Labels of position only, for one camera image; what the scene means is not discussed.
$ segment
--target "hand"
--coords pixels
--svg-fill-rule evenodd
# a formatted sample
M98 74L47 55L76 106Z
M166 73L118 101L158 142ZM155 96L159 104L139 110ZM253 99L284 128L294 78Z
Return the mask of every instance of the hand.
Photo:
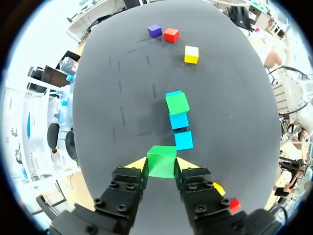
M290 188L292 186L292 184L291 183L289 183L289 184L285 184L285 188Z
M284 188L284 192L290 192L290 188Z

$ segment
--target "blue cube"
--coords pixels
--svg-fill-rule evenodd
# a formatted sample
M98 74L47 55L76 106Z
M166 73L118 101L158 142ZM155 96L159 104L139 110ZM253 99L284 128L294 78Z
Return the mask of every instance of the blue cube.
M179 94L179 93L182 93L182 91L169 92L169 93L166 93L165 96L171 96L171 95L175 95L175 94Z
M191 131L181 132L174 134L176 149L184 150L193 148Z
M149 32L151 37L156 38L156 37L162 35L162 28L161 28L161 26L154 24L154 25L148 27L148 32Z
M189 126L187 114L170 115L172 130Z

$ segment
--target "person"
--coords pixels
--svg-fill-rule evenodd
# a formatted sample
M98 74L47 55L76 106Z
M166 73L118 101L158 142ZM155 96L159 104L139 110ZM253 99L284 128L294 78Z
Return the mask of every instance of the person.
M305 142L308 137L309 137L309 133L306 131L306 129L302 127L301 132L298 134L298 137L293 137L291 140L293 143L293 146L295 146L298 150L301 150L303 147L303 144L299 142Z
M303 164L302 159L298 159L295 163L291 163L291 167L293 167L292 169L284 165L281 166L282 170L287 170L291 173L291 180L288 184L285 185L285 187L279 187L279 188L275 187L275 196L287 197L289 195L289 192L286 192L285 188L292 189L293 187L295 187L297 180L301 178L300 175L302 175L302 172L304 172L306 168L302 164Z
M292 185L286 184L283 189L284 192L290 194L292 193L295 196L302 196L306 190L309 190L311 187L311 179L312 179L313 171L310 167L307 168L305 174L302 178L297 180L297 186L292 187Z

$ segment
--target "small red block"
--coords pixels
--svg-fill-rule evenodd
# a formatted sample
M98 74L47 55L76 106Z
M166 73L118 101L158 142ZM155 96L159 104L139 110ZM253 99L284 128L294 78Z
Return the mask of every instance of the small red block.
M232 199L229 203L229 209L233 214L236 213L241 209L240 202L236 198Z
M168 28L163 34L164 40L167 42L175 43L179 38L179 31L177 29Z

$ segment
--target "black table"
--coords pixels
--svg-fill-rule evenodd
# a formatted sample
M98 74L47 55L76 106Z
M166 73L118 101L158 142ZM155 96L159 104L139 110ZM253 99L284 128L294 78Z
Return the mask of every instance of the black table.
M172 44L147 27L180 31ZM196 65L184 47L200 50ZM205 165L226 197L247 213L263 208L278 167L280 127L266 71L243 33L210 3L161 1L97 26L84 48L74 88L74 134L92 197L112 171L175 145L165 93L183 90L194 148L178 156ZM174 179L149 178L131 234L191 234Z

